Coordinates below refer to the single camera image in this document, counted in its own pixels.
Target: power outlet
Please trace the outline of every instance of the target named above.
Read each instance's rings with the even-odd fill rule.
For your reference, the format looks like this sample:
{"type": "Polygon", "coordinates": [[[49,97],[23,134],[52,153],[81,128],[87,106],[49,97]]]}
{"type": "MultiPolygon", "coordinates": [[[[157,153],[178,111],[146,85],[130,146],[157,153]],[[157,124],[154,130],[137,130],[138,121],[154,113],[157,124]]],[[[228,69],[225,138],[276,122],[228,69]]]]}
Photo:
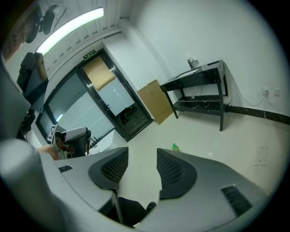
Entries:
{"type": "Polygon", "coordinates": [[[280,89],[279,88],[274,89],[274,96],[280,97],[280,89]]]}
{"type": "Polygon", "coordinates": [[[264,87],[263,88],[263,95],[267,95],[269,93],[269,88],[268,87],[264,87]]]}

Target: small object on floor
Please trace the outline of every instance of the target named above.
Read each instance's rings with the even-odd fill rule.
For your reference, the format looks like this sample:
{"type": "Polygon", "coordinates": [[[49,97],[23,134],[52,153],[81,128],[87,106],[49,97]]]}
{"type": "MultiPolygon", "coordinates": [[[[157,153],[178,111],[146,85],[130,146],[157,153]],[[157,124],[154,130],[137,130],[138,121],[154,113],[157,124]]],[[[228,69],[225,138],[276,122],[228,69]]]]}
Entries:
{"type": "Polygon", "coordinates": [[[175,143],[172,144],[172,150],[179,151],[179,147],[175,145],[175,143]]]}
{"type": "Polygon", "coordinates": [[[150,213],[151,210],[156,206],[156,203],[155,202],[150,202],[146,208],[146,212],[147,213],[150,213]]]}

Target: exit sign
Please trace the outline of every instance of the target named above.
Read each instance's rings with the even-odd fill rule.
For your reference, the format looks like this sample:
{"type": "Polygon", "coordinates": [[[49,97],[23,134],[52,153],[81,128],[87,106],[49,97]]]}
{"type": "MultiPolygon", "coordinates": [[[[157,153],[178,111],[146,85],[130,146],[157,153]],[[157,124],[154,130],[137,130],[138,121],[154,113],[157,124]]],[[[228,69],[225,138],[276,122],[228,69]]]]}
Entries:
{"type": "Polygon", "coordinates": [[[96,54],[96,51],[92,50],[87,55],[83,56],[83,58],[86,60],[86,59],[90,58],[91,56],[93,56],[94,54],[96,54]]]}

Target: person's hand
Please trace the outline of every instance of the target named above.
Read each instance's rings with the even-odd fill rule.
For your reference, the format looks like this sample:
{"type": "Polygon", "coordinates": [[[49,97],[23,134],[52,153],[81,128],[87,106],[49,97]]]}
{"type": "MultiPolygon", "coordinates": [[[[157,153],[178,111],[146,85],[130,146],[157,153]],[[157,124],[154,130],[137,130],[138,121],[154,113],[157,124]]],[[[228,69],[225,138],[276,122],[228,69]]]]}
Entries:
{"type": "Polygon", "coordinates": [[[50,155],[53,157],[54,160],[58,160],[58,153],[55,152],[55,151],[53,150],[52,146],[49,145],[49,144],[47,144],[47,145],[45,145],[45,146],[43,146],[43,147],[39,147],[39,148],[37,149],[37,151],[38,151],[38,152],[46,152],[46,153],[50,154],[50,155]]]}

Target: ceiling light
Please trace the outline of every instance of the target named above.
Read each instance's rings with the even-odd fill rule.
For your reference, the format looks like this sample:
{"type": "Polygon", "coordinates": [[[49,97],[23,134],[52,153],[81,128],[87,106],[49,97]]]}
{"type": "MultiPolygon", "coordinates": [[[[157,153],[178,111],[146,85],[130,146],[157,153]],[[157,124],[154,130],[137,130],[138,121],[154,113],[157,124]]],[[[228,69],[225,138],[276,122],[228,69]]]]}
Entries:
{"type": "Polygon", "coordinates": [[[58,116],[56,122],[58,122],[61,118],[62,118],[63,114],[61,114],[60,116],[58,116]]]}
{"type": "Polygon", "coordinates": [[[95,19],[104,16],[104,8],[100,7],[98,9],[89,11],[81,16],[76,17],[75,19],[69,21],[57,31],[55,31],[51,36],[49,36],[42,45],[37,49],[36,52],[42,53],[45,55],[59,40],[65,37],[67,34],[75,30],[76,28],[91,22],[95,19]]]}

